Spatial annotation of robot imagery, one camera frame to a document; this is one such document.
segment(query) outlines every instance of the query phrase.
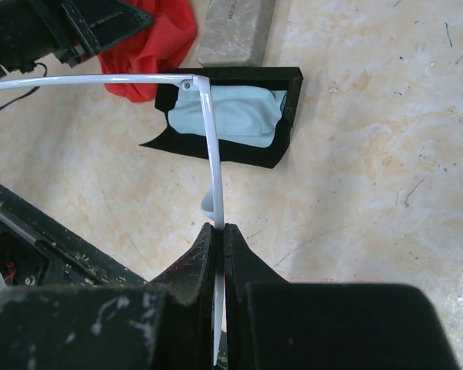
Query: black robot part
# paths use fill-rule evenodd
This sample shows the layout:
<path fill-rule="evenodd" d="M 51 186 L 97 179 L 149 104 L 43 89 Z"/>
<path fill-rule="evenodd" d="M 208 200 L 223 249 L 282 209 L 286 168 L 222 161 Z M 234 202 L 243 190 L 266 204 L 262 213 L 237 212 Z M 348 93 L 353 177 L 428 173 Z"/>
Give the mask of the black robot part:
<path fill-rule="evenodd" d="M 150 26 L 147 12 L 124 0 L 0 2 L 0 77 L 31 72 L 50 53 L 74 67 Z"/>

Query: blue fabric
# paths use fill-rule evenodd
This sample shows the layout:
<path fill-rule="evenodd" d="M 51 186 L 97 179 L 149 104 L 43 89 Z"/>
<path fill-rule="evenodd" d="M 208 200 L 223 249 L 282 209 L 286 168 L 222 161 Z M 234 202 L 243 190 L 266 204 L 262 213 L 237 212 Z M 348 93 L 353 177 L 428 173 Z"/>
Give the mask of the blue fabric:
<path fill-rule="evenodd" d="M 270 146 L 285 95 L 286 91 L 255 86 L 212 86 L 218 138 L 259 148 Z M 178 133 L 205 136 L 199 91 L 179 90 L 168 123 Z"/>

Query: red fabric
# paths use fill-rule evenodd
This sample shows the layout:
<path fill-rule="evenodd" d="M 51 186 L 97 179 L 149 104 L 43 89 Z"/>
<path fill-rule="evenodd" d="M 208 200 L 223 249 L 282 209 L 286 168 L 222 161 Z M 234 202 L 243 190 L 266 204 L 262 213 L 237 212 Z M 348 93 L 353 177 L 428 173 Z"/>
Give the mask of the red fabric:
<path fill-rule="evenodd" d="M 159 73 L 177 68 L 197 36 L 197 24 L 188 0 L 127 0 L 144 9 L 154 24 L 98 56 L 101 70 L 109 73 Z M 107 84 L 115 95 L 133 103 L 154 99 L 153 84 Z"/>

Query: black cable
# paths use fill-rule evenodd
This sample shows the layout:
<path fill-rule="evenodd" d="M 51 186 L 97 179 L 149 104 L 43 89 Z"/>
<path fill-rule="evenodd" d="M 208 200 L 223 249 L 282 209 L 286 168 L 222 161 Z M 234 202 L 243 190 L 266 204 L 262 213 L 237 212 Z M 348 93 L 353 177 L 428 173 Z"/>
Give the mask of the black cable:
<path fill-rule="evenodd" d="M 46 77 L 48 75 L 48 67 L 44 63 L 36 63 L 36 66 L 41 66 L 41 67 L 43 67 L 45 69 L 45 73 L 43 74 L 43 77 Z M 0 111 L 4 110 L 5 108 L 10 106 L 11 104 L 17 102 L 18 100 L 21 100 L 21 99 L 27 98 L 28 96 L 31 96 L 32 94 L 34 94 L 36 91 L 39 90 L 39 87 L 40 86 L 33 87 L 26 94 L 21 95 L 20 97 L 11 100 L 10 102 L 4 104 L 3 106 L 0 106 Z"/>

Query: beige floor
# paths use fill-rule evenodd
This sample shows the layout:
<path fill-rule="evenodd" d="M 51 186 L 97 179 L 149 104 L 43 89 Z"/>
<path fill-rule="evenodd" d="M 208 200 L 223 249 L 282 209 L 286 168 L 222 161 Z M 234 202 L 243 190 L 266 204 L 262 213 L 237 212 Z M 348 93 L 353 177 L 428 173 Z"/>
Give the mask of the beige floor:
<path fill-rule="evenodd" d="M 266 64 L 302 68 L 296 131 L 274 170 L 223 165 L 226 218 L 293 281 L 423 289 L 463 364 L 463 0 L 396 2 L 278 0 Z M 163 128 L 153 103 L 43 88 L 0 113 L 0 182 L 151 279 L 197 236 L 209 181 L 138 146 Z"/>

